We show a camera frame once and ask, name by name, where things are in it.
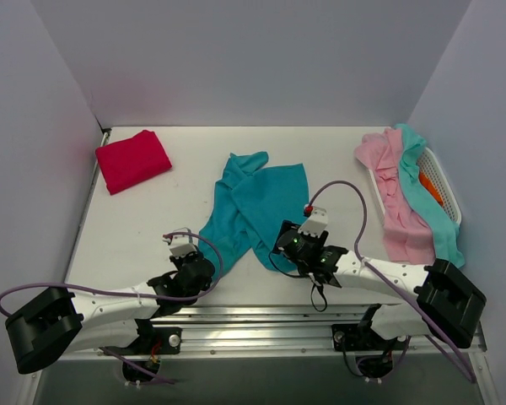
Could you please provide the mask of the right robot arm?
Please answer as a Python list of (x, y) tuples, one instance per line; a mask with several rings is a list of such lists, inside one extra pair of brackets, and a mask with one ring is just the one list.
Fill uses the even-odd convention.
[(399, 305), (375, 305), (358, 326), (367, 348), (399, 336), (432, 333), (457, 348), (469, 348), (485, 308), (485, 294), (454, 264), (437, 259), (410, 265), (360, 257), (355, 251), (328, 246), (326, 227), (312, 230), (285, 220), (273, 253), (293, 263), (301, 278), (322, 289), (330, 285), (363, 289), (401, 299)]

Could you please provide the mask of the teal t shirt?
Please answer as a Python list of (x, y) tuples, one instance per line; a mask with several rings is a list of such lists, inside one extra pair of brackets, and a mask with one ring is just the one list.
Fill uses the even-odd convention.
[(216, 181), (213, 210), (200, 230), (199, 250), (217, 275), (227, 275), (252, 250), (267, 270), (290, 273), (296, 266), (272, 253), (281, 225), (304, 222), (309, 186), (302, 164), (268, 167), (265, 151), (231, 154)]

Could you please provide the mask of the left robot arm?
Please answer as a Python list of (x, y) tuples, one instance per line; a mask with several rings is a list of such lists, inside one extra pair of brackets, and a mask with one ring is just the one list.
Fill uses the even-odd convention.
[(174, 269), (146, 283), (104, 291), (53, 285), (9, 315), (5, 328), (21, 375), (43, 370), (64, 354), (109, 348), (149, 354), (167, 345), (152, 321), (196, 303), (212, 286), (216, 269), (201, 252), (171, 257)]

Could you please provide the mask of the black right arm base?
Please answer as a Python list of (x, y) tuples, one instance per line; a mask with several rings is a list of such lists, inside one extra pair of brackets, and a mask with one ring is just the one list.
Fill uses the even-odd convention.
[(357, 323), (333, 324), (331, 326), (333, 347), (338, 352), (389, 352), (405, 348), (405, 340), (384, 340), (368, 327)]

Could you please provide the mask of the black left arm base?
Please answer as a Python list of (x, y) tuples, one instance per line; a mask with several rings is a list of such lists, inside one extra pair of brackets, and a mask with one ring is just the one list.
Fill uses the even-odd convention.
[(182, 329), (179, 327), (155, 327), (151, 331), (141, 332), (126, 347), (105, 346), (111, 352), (127, 355), (174, 355), (180, 352)]

